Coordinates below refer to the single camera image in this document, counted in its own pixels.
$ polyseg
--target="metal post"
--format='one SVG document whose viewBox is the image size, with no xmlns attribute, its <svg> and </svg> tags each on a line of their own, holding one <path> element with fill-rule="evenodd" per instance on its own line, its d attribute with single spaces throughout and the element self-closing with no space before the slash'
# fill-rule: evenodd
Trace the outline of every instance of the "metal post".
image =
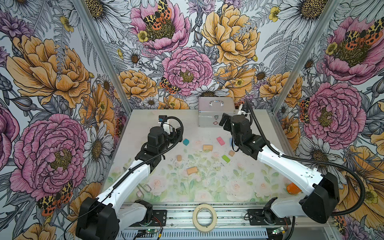
<svg viewBox="0 0 384 240">
<path fill-rule="evenodd" d="M 109 58 L 109 55 L 107 53 L 107 50 L 105 49 L 104 43 L 98 34 L 99 31 L 94 25 L 93 19 L 91 14 L 88 11 L 88 7 L 84 0 L 76 0 L 73 1 L 73 5 L 75 6 L 77 13 L 80 17 L 81 22 L 83 23 L 88 38 L 91 40 L 92 44 L 95 46 L 95 49 L 97 50 L 100 59 L 103 61 L 103 64 L 105 66 L 105 69 L 107 70 L 107 73 L 109 77 L 111 78 L 113 86 L 116 88 L 116 91 L 118 95 L 120 96 L 120 100 L 122 105 L 124 106 L 128 117 L 130 117 L 132 112 L 132 107 L 129 104 L 128 99 L 126 98 L 125 92 L 121 86 L 121 83 L 117 77 L 117 74 L 115 72 L 115 68 L 113 67 L 112 61 Z"/>
<path fill-rule="evenodd" d="M 293 66 L 291 74 L 288 77 L 287 82 L 285 83 L 281 93 L 279 94 L 277 101 L 272 106 L 272 113 L 276 114 L 279 110 L 281 104 L 283 103 L 285 97 L 288 95 L 293 84 L 295 83 L 297 77 L 299 76 L 301 69 L 308 60 L 312 49 L 315 47 L 315 44 L 318 43 L 318 40 L 325 28 L 328 26 L 329 21 L 332 15 L 335 13 L 337 6 L 339 5 L 340 0 L 329 0 L 324 7 L 323 13 L 321 14 L 319 21 L 316 24 L 315 29 L 312 34 L 308 37 L 308 41 L 305 44 L 303 50 L 301 51 L 299 58 L 297 59 L 296 64 Z"/>
</svg>

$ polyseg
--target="floral table mat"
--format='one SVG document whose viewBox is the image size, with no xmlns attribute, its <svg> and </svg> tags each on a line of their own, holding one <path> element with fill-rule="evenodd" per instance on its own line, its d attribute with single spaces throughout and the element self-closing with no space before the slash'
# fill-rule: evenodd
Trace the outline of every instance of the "floral table mat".
<svg viewBox="0 0 384 240">
<path fill-rule="evenodd" d="M 197 127 L 195 110 L 172 110 L 171 113 L 163 111 L 134 110 L 103 189 L 111 186 L 130 166 L 141 145 L 147 141 L 149 129 L 157 126 L 157 115 L 172 115 L 179 117 L 183 122 L 183 139 L 187 138 L 189 144 L 185 146 L 181 142 L 166 153 L 166 159 L 162 160 L 141 182 L 143 186 L 147 184 L 151 188 L 150 193 L 142 190 L 145 201 L 150 203 L 266 202 L 271 197 L 289 196 L 286 186 L 290 181 L 276 170 L 241 151 L 235 153 L 233 157 L 228 154 L 232 149 L 229 144 L 229 132 L 220 127 Z M 269 121 L 261 120 L 261 113 L 257 115 L 262 127 L 271 124 Z M 275 138 L 270 137 L 273 134 L 275 134 L 274 131 L 268 131 L 267 137 L 273 144 L 279 146 L 278 142 L 273 142 Z M 225 141 L 223 146 L 220 146 L 216 140 L 219 136 Z M 213 145 L 213 151 L 203 152 L 203 144 Z M 180 162 L 176 159 L 178 154 L 182 155 Z M 230 162 L 225 162 L 222 155 L 229 157 Z M 190 167 L 197 167 L 198 172 L 188 175 L 187 169 Z M 137 191 L 136 188 L 127 202 L 138 199 Z"/>
</svg>

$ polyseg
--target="pink block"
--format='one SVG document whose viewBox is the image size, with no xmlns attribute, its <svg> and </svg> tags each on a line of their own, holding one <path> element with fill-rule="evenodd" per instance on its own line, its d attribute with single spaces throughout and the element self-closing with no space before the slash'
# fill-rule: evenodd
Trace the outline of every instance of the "pink block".
<svg viewBox="0 0 384 240">
<path fill-rule="evenodd" d="M 220 143 L 221 146 L 225 144 L 224 140 L 221 137 L 218 137 L 217 141 Z"/>
</svg>

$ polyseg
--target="masking tape roll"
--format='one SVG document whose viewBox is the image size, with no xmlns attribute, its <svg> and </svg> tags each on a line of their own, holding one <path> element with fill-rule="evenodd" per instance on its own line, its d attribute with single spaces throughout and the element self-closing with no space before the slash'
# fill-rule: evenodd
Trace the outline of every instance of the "masking tape roll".
<svg viewBox="0 0 384 240">
<path fill-rule="evenodd" d="M 207 209 L 211 212 L 211 215 L 212 215 L 212 223 L 209 225 L 209 226 L 202 226 L 200 225 L 200 223 L 197 221 L 197 214 L 203 210 L 203 209 Z M 213 228 L 215 228 L 216 226 L 216 223 L 217 223 L 217 214 L 216 214 L 216 211 L 214 210 L 213 207 L 211 207 L 210 205 L 208 204 L 200 204 L 199 206 L 197 206 L 195 208 L 195 210 L 193 211 L 193 216 L 192 216 L 192 221 L 193 221 L 193 225 L 195 225 L 195 228 L 197 230 L 199 230 L 200 232 L 210 232 L 213 230 Z"/>
</svg>

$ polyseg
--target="metal box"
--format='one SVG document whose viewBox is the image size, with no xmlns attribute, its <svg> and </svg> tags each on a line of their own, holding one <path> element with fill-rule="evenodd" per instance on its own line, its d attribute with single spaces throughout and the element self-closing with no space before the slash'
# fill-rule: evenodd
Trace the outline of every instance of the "metal box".
<svg viewBox="0 0 384 240">
<path fill-rule="evenodd" d="M 220 127 L 223 113 L 235 115 L 236 109 L 229 97 L 199 97 L 199 127 Z"/>
</svg>

